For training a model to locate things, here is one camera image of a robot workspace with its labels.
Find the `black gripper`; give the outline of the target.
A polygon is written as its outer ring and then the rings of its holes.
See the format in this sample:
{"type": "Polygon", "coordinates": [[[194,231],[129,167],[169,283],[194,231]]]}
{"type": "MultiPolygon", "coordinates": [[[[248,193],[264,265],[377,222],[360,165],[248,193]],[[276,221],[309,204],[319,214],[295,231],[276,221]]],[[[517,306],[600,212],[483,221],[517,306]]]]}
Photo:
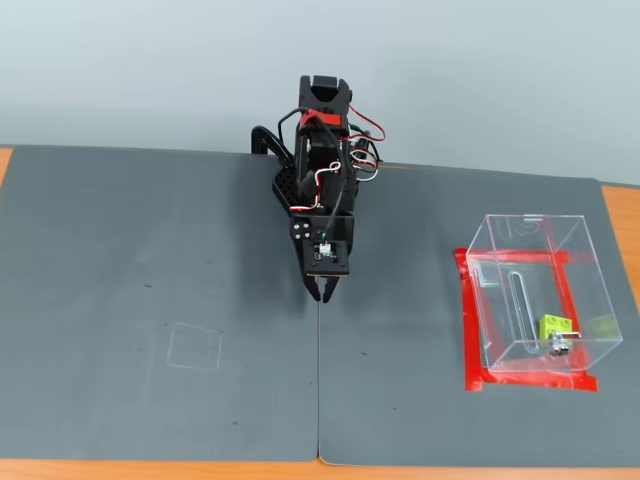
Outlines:
{"type": "Polygon", "coordinates": [[[323,303],[331,300],[342,276],[350,273],[354,237],[351,215],[338,215],[331,225],[329,220],[328,215],[296,214],[290,218],[289,226],[304,286],[316,302],[321,301],[321,293],[315,276],[323,276],[323,303]]]}

